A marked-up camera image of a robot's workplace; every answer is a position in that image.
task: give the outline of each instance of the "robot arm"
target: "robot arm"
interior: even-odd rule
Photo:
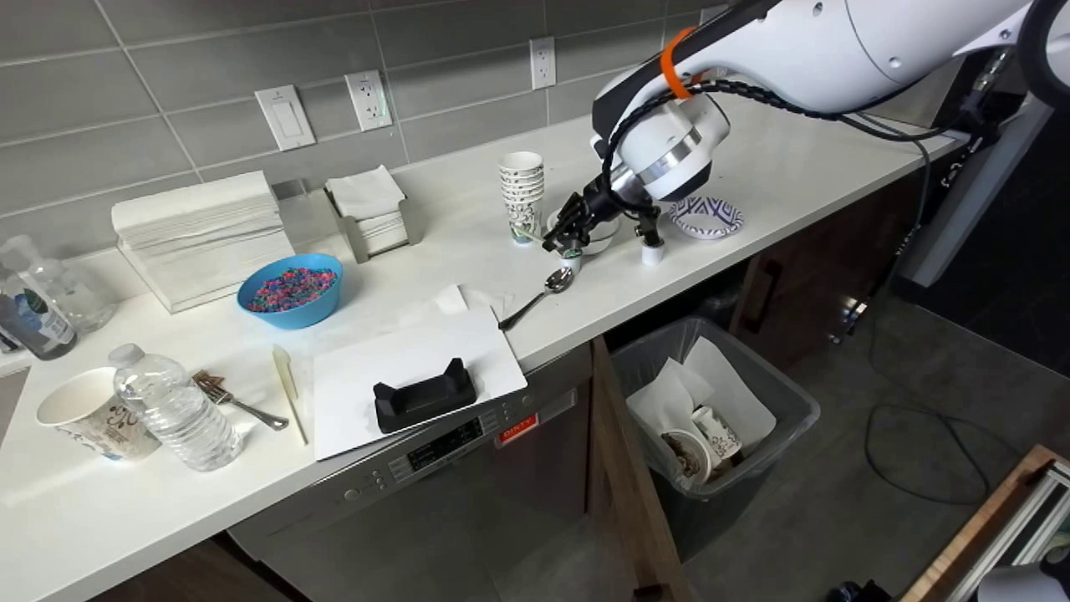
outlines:
[[[1035,76],[1046,83],[1030,86],[1068,103],[1068,0],[748,0],[678,42],[670,65],[683,83],[741,81],[801,113],[839,116],[885,100],[958,55],[1014,48],[1023,34],[1046,66]],[[720,143],[712,100],[666,98],[673,73],[663,65],[651,57],[598,93],[593,126],[608,178],[567,205],[546,237],[549,250],[577,250],[598,222],[705,183]]]

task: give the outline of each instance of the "white countertop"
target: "white countertop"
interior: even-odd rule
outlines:
[[[839,123],[742,100],[726,100],[726,110],[736,133],[720,146],[705,190],[742,210],[742,230],[715,246],[670,237],[670,257],[660,267],[640,263],[631,233],[620,237],[585,263],[568,296],[543,300],[509,335],[521,368],[593,340],[921,164],[916,146],[871,142]],[[535,296],[560,262],[506,240],[499,158],[518,146],[546,153],[549,197],[562,200],[596,174],[585,142],[590,123],[568,122],[406,168],[399,180],[428,217],[424,240],[352,267],[346,307],[318,329],[272,330],[232,300],[169,316],[151,296],[141,296],[68,357],[33,363],[0,450],[4,598],[87,598],[362,459],[316,465],[298,427],[281,436],[255,427],[245,454],[210,475],[193,475],[171,454],[107,465],[33,424],[38,401],[54,386],[103,366],[112,347],[139,340],[187,368],[220,370],[237,398],[288,415],[272,370],[276,345],[294,351],[308,401],[316,351],[387,330],[422,316],[447,285],[506,307]],[[929,143],[934,153],[951,146],[951,137]]]

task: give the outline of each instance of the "gray waste basket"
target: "gray waste basket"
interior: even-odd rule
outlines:
[[[748,392],[776,415],[776,427],[736,470],[692,492],[678,492],[651,471],[683,558],[699,552],[705,541],[712,541],[741,520],[741,513],[764,489],[768,470],[821,417],[821,406],[801,386],[794,386],[784,370],[776,370],[768,363],[764,363],[757,351],[748,351],[705,319],[673,323],[620,347],[612,363],[621,392],[631,395],[651,386],[663,366],[670,357],[687,363],[699,338],[712,340],[729,357],[729,366],[741,370]]]

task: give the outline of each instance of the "white paper cup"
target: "white paper cup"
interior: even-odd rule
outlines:
[[[38,406],[38,421],[112,461],[144,459],[162,450],[162,441],[119,401],[115,368],[95,368],[63,382]]]
[[[503,158],[503,190],[506,190],[506,226],[512,246],[538,246],[543,237],[543,197],[546,168],[531,151],[517,151]]]

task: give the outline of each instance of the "cabinet door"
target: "cabinet door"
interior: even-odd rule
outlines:
[[[734,335],[786,368],[839,338],[851,299],[871,306],[909,230],[916,188],[897,180],[753,257]]]

